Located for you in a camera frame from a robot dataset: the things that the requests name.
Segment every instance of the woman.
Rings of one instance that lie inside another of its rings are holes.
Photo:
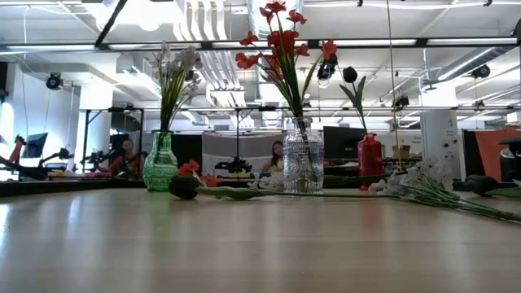
[[[262,172],[277,173],[282,172],[282,142],[276,141],[271,146],[271,160],[264,165]]]
[[[98,167],[100,172],[110,172],[115,176],[121,172],[126,172],[128,175],[135,175],[139,168],[139,176],[143,175],[143,158],[134,152],[134,142],[131,139],[125,139],[122,145],[125,150],[125,155],[118,157],[112,163],[109,169]]]

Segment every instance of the green glass vase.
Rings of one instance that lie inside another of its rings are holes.
[[[172,153],[172,131],[154,130],[154,146],[145,160],[143,180],[149,191],[168,191],[177,176],[177,158]]]

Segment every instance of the glass vase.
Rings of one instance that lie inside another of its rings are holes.
[[[168,191],[172,177],[177,176],[177,158],[173,155],[172,131],[154,130],[154,146],[145,160],[143,180],[149,191]]]
[[[295,130],[284,138],[284,192],[321,194],[324,180],[324,144],[311,131],[311,120],[294,118]]]
[[[364,134],[358,143],[358,175],[383,175],[382,144],[374,139],[376,134]],[[369,183],[362,182],[360,190],[367,190]]]

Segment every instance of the wooden table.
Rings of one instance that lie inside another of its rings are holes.
[[[521,291],[521,225],[390,199],[91,190],[1,199],[0,221],[0,292]]]

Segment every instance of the black monitor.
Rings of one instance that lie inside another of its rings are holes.
[[[47,133],[32,134],[27,138],[27,145],[22,158],[33,159],[42,156],[43,147],[46,145]]]
[[[356,159],[357,144],[364,138],[364,129],[324,126],[324,158]]]

